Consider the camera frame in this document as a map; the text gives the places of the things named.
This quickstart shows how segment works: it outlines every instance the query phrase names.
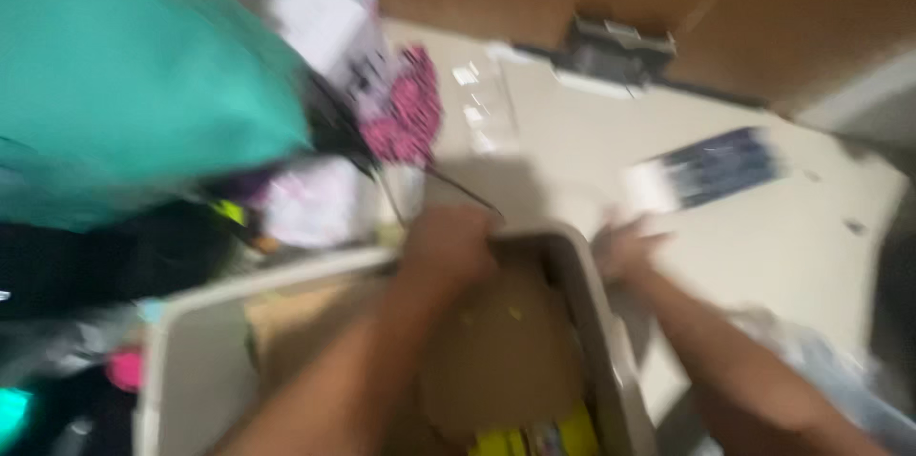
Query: teal bag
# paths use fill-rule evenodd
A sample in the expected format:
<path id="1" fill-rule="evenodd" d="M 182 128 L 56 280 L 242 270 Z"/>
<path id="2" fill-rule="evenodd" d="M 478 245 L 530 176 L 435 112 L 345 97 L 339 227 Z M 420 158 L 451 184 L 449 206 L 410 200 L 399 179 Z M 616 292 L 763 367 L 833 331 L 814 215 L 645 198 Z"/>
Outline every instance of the teal bag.
<path id="1" fill-rule="evenodd" d="M 0 0 L 0 221 L 83 231 L 308 149 L 305 71 L 235 0 Z"/>

